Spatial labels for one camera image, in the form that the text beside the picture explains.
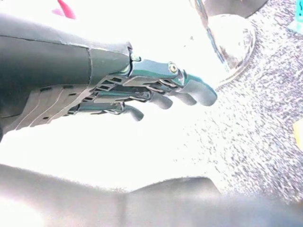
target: robotic finger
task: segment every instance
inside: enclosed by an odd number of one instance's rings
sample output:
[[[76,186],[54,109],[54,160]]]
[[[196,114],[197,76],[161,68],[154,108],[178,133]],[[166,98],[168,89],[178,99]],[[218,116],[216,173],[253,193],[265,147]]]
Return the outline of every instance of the robotic finger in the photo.
[[[172,96],[187,105],[217,99],[201,77],[137,56],[129,42],[113,42],[107,33],[84,35],[88,26],[79,21],[3,9],[0,21],[0,139],[76,113],[131,113],[140,121],[143,113],[126,105],[134,100],[169,109]]]

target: teal object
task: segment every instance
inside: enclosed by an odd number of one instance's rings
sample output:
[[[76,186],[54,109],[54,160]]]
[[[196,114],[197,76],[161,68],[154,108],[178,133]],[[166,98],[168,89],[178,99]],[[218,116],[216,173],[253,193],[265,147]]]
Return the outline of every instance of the teal object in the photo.
[[[295,2],[295,20],[303,22],[303,0],[296,0]]]
[[[287,28],[303,35],[303,0],[296,0],[295,20]]]

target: robotic hand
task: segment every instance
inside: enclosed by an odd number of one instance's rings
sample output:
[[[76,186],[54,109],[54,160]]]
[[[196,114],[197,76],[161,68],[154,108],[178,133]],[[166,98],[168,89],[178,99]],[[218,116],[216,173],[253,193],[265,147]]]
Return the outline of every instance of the robotic hand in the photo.
[[[211,106],[217,99],[200,77],[173,62],[136,56],[128,42],[83,35],[87,27],[77,21],[50,15],[37,22],[8,12],[0,12],[0,21],[0,139],[78,113],[130,113],[141,120],[143,113],[127,104],[132,100],[168,109],[169,96],[187,105]]]

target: bright light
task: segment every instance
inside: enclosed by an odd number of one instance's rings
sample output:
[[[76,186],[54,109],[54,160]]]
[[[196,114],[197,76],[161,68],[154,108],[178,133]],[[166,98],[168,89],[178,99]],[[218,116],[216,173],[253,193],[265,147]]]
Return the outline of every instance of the bright light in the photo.
[[[0,226],[42,227],[43,219],[23,204],[0,198]]]

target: gray carpet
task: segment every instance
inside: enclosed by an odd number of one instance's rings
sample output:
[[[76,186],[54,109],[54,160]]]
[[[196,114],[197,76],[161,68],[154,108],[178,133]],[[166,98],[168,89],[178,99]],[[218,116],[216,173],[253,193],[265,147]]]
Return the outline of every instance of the gray carpet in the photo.
[[[257,43],[249,68],[218,89],[210,117],[188,135],[190,143],[192,133],[209,138],[201,146],[212,152],[209,162],[230,183],[227,191],[303,198],[303,152],[292,132],[303,117],[303,35],[286,29],[294,14],[295,1],[269,0],[251,16]]]

